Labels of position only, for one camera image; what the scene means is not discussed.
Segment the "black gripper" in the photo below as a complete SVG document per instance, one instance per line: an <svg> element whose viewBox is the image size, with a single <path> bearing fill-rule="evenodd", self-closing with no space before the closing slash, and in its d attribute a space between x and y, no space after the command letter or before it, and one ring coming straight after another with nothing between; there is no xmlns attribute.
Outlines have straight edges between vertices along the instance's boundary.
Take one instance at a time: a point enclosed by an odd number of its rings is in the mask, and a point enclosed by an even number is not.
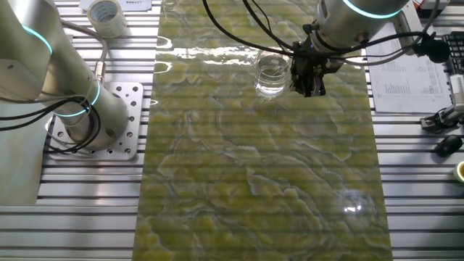
<svg viewBox="0 0 464 261"><path fill-rule="evenodd" d="M306 41L294 41L292 43L294 56L291 61L291 90L307 96L306 81L304 76L310 77L310 96L325 96L326 90L323 76L336 73L342 62L327 57L320 53L310 39Z"/></svg>

